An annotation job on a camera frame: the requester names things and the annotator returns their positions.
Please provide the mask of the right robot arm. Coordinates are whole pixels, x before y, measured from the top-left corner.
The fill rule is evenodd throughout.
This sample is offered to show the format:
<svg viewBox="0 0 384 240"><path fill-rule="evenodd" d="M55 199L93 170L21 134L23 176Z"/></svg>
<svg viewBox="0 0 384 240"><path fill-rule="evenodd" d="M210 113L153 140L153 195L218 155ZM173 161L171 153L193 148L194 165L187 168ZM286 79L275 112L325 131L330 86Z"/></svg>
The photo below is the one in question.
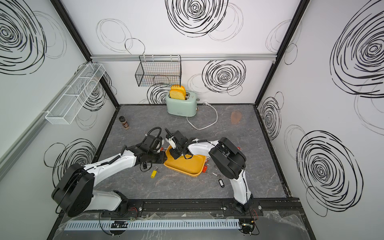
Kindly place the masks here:
<svg viewBox="0 0 384 240"><path fill-rule="evenodd" d="M166 132L166 140L170 144L166 150L167 168L197 177L203 171L206 160L210 159L221 174L230 179L238 204L245 210L250 208L252 193L245 176L246 156L228 138L218 141L187 139L180 131Z"/></svg>

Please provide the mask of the yellow tag key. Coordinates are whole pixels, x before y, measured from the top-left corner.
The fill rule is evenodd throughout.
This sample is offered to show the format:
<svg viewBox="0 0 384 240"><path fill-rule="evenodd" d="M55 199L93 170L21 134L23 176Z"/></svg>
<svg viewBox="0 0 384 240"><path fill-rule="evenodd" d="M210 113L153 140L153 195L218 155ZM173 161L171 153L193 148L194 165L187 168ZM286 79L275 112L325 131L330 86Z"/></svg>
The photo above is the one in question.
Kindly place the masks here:
<svg viewBox="0 0 384 240"><path fill-rule="evenodd" d="M151 173L151 178L154 179L159 171L158 167L155 167L154 170Z"/></svg>

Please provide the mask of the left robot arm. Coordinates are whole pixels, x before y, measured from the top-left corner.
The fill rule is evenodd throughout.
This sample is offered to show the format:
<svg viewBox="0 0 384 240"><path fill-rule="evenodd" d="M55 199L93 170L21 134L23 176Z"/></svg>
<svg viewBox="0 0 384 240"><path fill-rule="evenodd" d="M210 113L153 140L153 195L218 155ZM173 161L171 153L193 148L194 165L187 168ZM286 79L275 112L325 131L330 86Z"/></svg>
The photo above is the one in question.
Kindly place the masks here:
<svg viewBox="0 0 384 240"><path fill-rule="evenodd" d="M128 168L143 163L163 164L167 160L161 149L164 140L160 136L146 134L133 146L123 146L121 151L105 160L81 166L72 164L52 192L52 199L68 217L83 212L110 212L124 216L129 211L128 199L119 191L98 191L94 187L103 180Z"/></svg>

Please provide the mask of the black tag key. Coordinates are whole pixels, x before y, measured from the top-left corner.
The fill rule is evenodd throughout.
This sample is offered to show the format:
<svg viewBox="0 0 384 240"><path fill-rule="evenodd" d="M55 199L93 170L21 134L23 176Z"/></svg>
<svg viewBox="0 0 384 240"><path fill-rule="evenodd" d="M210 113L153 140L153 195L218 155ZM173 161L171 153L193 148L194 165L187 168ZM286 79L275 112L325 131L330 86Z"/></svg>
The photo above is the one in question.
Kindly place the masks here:
<svg viewBox="0 0 384 240"><path fill-rule="evenodd" d="M213 173L214 176L217 177L218 179L218 183L220 185L221 188L224 188L225 187L225 184L224 184L224 181L222 180L222 177L220 174L216 174L216 173Z"/></svg>

